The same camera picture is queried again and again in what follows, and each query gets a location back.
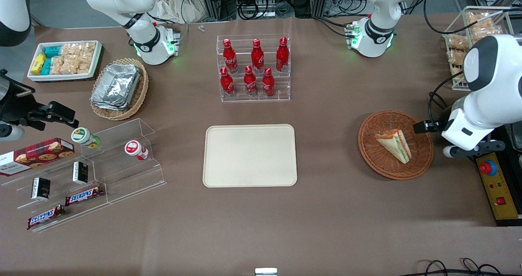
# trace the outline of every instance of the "wicker basket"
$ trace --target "wicker basket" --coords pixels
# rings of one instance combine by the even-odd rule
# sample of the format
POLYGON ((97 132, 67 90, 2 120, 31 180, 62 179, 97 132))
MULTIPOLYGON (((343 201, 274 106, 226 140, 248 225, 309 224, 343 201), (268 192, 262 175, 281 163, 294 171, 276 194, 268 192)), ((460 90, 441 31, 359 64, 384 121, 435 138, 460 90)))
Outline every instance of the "wicker basket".
MULTIPOLYGON (((149 88, 149 76, 147 75, 147 71, 143 64, 135 59, 120 59, 112 62, 111 64, 133 64, 140 68, 140 75, 138 79, 138 85, 136 85, 136 90, 134 90, 134 95, 132 97, 132 101, 130 102, 129 109, 125 111, 117 111, 117 110, 107 110, 96 107, 93 102, 91 102, 91 107, 96 115, 107 118, 110 120, 118 121, 129 118, 130 116, 136 114, 139 108, 142 106, 143 101, 145 101, 145 95, 147 94, 147 90, 149 88)), ((108 65, 103 68, 103 71, 98 75, 96 82, 93 87, 93 92, 96 89, 98 83, 100 82, 101 75, 107 69, 108 65)))
POLYGON ((358 147, 368 165, 377 173, 405 181, 421 176, 433 160, 433 143, 429 135, 416 135, 412 116, 395 110, 373 113, 362 122, 358 132, 358 147), (403 164, 375 139, 377 133, 401 129, 411 151, 411 159, 403 164))

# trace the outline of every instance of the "brown table surface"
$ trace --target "brown table surface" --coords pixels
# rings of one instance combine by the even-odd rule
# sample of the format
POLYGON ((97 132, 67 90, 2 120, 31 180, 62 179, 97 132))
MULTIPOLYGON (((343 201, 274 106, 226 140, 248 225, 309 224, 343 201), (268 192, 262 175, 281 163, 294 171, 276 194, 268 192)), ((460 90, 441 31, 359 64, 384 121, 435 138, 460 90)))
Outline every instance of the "brown table surface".
MULTIPOLYGON (((431 20, 442 29, 454 16, 431 20)), ((179 57, 146 66, 150 88, 134 116, 155 129, 154 156, 168 183, 44 233, 26 231, 28 213, 17 212, 13 190, 0 188, 2 274, 233 276, 277 267, 282 276, 394 276, 421 272, 432 259, 462 268, 461 257, 522 274, 522 228, 493 227, 475 166, 444 157, 441 137, 433 136, 431 168, 412 181, 381 177, 358 151, 357 131, 368 114, 399 109, 425 119, 427 93, 449 76, 440 35, 421 16, 404 16, 393 45, 376 59, 347 50, 341 36, 314 20, 204 25, 205 33, 190 26, 179 57), (292 100, 221 103, 216 36, 285 31, 292 38, 292 100), (205 131, 223 124, 291 124, 298 182, 205 187, 205 131)), ((122 28, 37 29, 37 42, 99 40, 102 66, 136 57, 127 39, 122 28)), ((93 82, 24 81, 39 102, 71 107, 93 132, 119 124, 91 110, 93 82)), ((452 102, 462 95, 449 88, 440 94, 452 102)), ((70 131, 62 124, 43 133, 26 129, 24 140, 0 149, 69 139, 70 131)))

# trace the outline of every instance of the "acrylic display stand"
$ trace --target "acrylic display stand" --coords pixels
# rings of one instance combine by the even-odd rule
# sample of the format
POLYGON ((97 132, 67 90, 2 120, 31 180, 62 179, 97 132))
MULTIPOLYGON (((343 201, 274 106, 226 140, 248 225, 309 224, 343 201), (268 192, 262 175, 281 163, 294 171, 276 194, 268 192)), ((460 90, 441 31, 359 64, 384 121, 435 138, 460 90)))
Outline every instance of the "acrylic display stand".
MULTIPOLYGON (((470 22, 466 19, 466 12, 489 12, 494 13, 497 11, 503 11, 508 10, 511 7, 481 7, 481 6, 467 6, 465 7, 460 13, 455 17, 455 19, 449 24, 448 28, 445 29, 445 31, 454 31, 455 29, 459 29, 461 26, 465 26, 470 24, 470 22)), ((508 34, 514 34, 513 32, 513 25, 511 25, 511 19, 509 18, 509 12, 503 12, 501 14, 498 14, 496 16, 491 17, 491 20, 494 25, 501 25, 505 21, 506 25, 504 26, 505 33, 508 34)), ((460 31, 457 33, 458 35, 466 36, 468 38, 468 46, 471 48, 473 46, 474 42, 472 41, 471 35, 470 35, 470 29, 466 29, 465 31, 460 31)), ((442 36, 444 38, 444 42, 446 44, 446 52, 449 53, 449 35, 442 36)), ((460 68, 461 66, 455 66, 451 64, 451 61, 448 59, 449 62, 449 71, 453 71, 454 68, 460 68)), ((456 77, 452 79, 453 84, 451 85, 452 90, 456 91, 469 91, 468 83, 466 82, 466 79, 464 78, 464 75, 462 77, 456 77)))
POLYGON ((105 195, 71 204, 65 207, 66 214, 36 225, 31 230, 41 232, 60 226, 166 183, 161 165, 154 159, 151 143, 147 139, 147 136, 152 133, 155 133, 154 130, 140 118, 100 131, 95 133, 101 140, 99 148, 91 149, 75 144, 76 152, 80 156, 49 163, 46 165, 47 168, 28 170, 21 173, 19 177, 10 176, 8 178, 11 180, 3 183, 2 186, 16 190, 18 209, 28 210, 29 218, 49 211, 58 204, 64 205, 65 197, 102 185, 105 195), (149 149, 149 159, 140 161, 136 157, 127 155, 124 146, 129 140, 137 140, 149 149), (74 183, 72 180, 75 161, 88 165, 89 183, 86 185, 74 183), (30 198, 32 181, 35 177, 51 181, 49 199, 38 201, 30 198))
POLYGON ((265 35, 228 35, 228 36, 218 36, 217 39, 217 76, 218 76, 218 85, 219 91, 221 95, 222 102, 251 102, 251 101, 289 101, 290 100, 290 72, 292 70, 291 66, 291 40, 289 34, 265 34, 265 35), (290 51, 290 57, 288 59, 288 72, 279 72, 276 70, 276 51, 279 47, 279 39, 285 36, 288 38, 288 50, 290 51), (239 68, 237 73, 230 74, 233 79, 234 87, 236 90, 236 96, 233 98, 227 98, 224 96, 223 88, 220 83, 220 74, 219 70, 222 67, 225 67, 225 61, 223 58, 223 40, 229 39, 232 44, 232 48, 236 52, 237 64, 239 68), (256 85, 257 85, 257 95, 256 96, 248 96, 246 94, 245 83, 243 81, 243 77, 245 76, 245 66, 252 65, 252 59, 250 57, 250 53, 252 52, 252 40, 254 38, 258 38, 261 41, 261 49, 265 54, 265 67, 270 67, 272 69, 272 76, 274 76, 275 81, 275 94, 272 98, 266 98, 263 95, 263 74, 256 74, 256 85))

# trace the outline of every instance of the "black box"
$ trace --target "black box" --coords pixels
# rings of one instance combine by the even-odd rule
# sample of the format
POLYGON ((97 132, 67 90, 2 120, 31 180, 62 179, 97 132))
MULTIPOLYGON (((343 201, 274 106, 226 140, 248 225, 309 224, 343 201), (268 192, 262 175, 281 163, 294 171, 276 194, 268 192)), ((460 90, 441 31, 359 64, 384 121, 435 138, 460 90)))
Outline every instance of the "black box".
POLYGON ((86 164, 75 161, 73 166, 73 182, 86 185, 89 176, 89 166, 86 164))
POLYGON ((51 181, 37 177, 33 179, 33 190, 31 198, 33 200, 47 200, 49 199, 49 193, 51 192, 51 181))

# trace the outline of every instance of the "clear acrylic bottle rack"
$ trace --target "clear acrylic bottle rack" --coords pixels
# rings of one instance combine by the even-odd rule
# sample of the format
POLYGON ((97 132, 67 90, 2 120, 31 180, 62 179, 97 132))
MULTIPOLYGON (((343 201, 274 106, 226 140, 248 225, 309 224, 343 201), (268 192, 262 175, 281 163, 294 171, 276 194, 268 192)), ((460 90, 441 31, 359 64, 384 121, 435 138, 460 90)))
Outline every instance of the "clear acrylic bottle rack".
POLYGON ((65 197, 102 185, 105 193, 103 196, 71 204, 65 207, 64 215, 36 225, 31 230, 41 232, 60 226, 65 222, 165 184, 161 165, 154 159, 151 142, 147 138, 153 133, 155 133, 154 130, 140 118, 125 122, 95 133, 101 140, 99 148, 91 149, 75 144, 77 151, 80 150, 80 156, 62 159, 55 165, 50 163, 48 168, 42 170, 39 168, 28 170, 20 177, 11 176, 9 178, 13 179, 3 183, 2 186, 16 190, 18 209, 27 210, 27 218, 30 218, 49 211, 58 204, 65 205, 65 197), (147 148, 149 159, 140 161, 136 157, 127 155, 124 146, 129 140, 137 140, 147 148), (88 166, 89 182, 86 185, 74 183, 72 180, 75 161, 80 161, 88 166), (38 201, 30 198, 32 181, 36 177, 51 181, 49 199, 38 201))
POLYGON ((228 35, 228 36, 218 36, 217 45, 217 76, 218 76, 218 85, 222 102, 252 102, 252 101, 289 101, 290 100, 290 89, 291 89, 291 81, 290 74, 292 70, 291 66, 291 39, 289 34, 265 34, 265 35, 228 35), (279 39, 284 36, 288 38, 288 50, 290 51, 290 56, 288 59, 288 72, 279 72, 276 70, 276 51, 279 47, 279 39), (237 57, 237 64, 239 68, 237 73, 230 74, 233 79, 234 87, 236 90, 236 96, 233 98, 227 98, 224 95, 223 88, 221 87, 220 79, 221 76, 219 74, 219 70, 222 67, 225 67, 225 61, 223 58, 223 40, 230 40, 232 44, 232 48, 234 49, 237 57), (272 98, 266 98, 263 95, 263 85, 261 83, 263 79, 263 74, 256 75, 256 85, 257 85, 257 95, 256 96, 248 96, 246 94, 245 83, 243 81, 243 77, 245 76, 245 66, 252 65, 252 59, 250 57, 250 53, 252 52, 252 40, 254 38, 258 38, 261 41, 261 49, 265 55, 265 67, 272 68, 272 75, 274 76, 275 81, 275 91, 276 93, 272 98))

